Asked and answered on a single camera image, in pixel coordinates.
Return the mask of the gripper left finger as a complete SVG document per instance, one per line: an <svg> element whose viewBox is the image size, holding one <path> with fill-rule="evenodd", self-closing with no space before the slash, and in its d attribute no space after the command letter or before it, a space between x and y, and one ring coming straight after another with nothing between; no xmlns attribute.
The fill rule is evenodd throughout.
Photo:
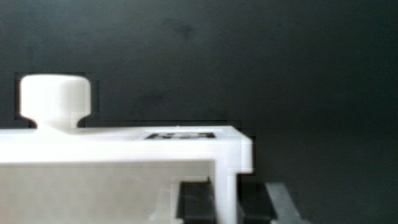
<svg viewBox="0 0 398 224"><path fill-rule="evenodd" d="M183 182L180 184L176 217L183 220L183 224L217 224L210 182Z"/></svg>

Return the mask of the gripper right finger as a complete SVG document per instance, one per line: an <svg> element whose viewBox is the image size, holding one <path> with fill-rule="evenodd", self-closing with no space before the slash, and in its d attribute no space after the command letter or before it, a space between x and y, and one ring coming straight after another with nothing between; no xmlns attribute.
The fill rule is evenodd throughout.
<svg viewBox="0 0 398 224"><path fill-rule="evenodd" d="M238 224L304 224L283 182L238 179Z"/></svg>

